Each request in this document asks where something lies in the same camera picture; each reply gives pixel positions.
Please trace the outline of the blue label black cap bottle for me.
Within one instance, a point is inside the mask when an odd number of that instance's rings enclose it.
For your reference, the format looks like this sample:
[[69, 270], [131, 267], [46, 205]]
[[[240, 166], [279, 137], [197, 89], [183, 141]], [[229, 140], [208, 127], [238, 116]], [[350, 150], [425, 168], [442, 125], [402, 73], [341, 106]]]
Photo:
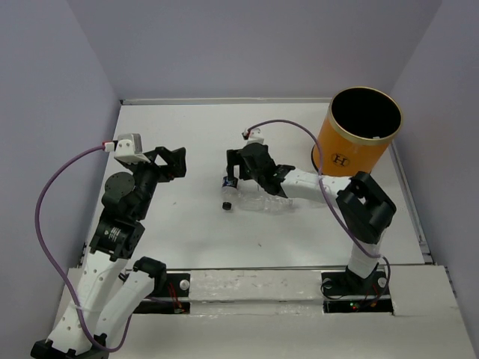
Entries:
[[238, 179], [236, 177], [222, 177], [222, 209], [231, 211], [238, 199]]

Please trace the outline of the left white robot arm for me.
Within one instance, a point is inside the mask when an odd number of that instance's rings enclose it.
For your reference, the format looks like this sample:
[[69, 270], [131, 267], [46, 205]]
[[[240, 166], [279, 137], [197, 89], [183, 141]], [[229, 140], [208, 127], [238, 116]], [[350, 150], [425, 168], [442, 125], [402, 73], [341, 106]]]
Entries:
[[145, 299], [158, 301], [163, 290], [173, 313], [184, 311], [164, 263], [142, 257], [130, 272], [123, 270], [144, 233], [142, 221], [157, 185], [186, 175], [186, 149], [156, 147], [143, 153], [110, 141], [92, 149], [98, 150], [113, 152], [125, 170], [106, 180], [103, 210], [77, 286], [49, 252], [40, 226], [35, 227], [40, 246], [64, 280], [71, 300], [49, 336], [33, 345], [33, 358], [107, 358], [122, 347], [114, 339], [119, 331], [127, 332], [138, 305]]

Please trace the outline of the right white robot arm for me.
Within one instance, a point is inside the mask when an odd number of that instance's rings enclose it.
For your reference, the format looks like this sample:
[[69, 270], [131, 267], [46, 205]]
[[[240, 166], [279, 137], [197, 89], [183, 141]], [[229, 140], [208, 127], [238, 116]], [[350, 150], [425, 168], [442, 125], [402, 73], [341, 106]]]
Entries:
[[269, 147], [260, 143], [228, 150], [226, 159], [224, 185], [236, 188], [239, 180], [253, 180], [273, 197], [329, 206], [354, 242], [344, 275], [346, 288], [361, 293], [371, 285], [383, 233], [397, 207], [369, 173], [359, 171], [351, 177], [332, 177], [278, 165], [270, 156]]

